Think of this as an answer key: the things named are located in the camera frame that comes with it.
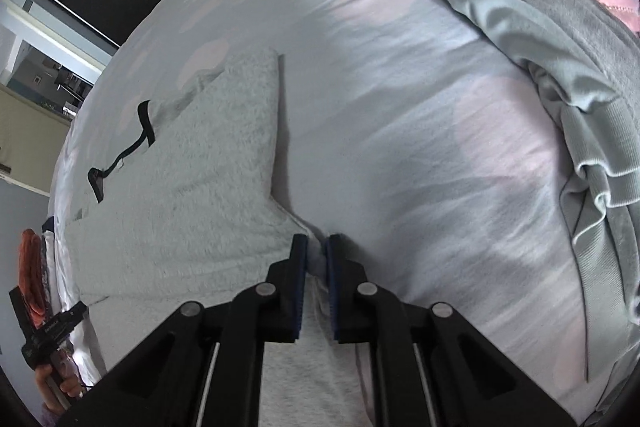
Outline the person's left hand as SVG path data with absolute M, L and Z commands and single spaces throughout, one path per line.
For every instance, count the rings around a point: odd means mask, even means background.
M 49 362 L 36 367 L 35 381 L 46 408 L 58 415 L 86 392 L 77 366 L 65 349 L 58 349 Z

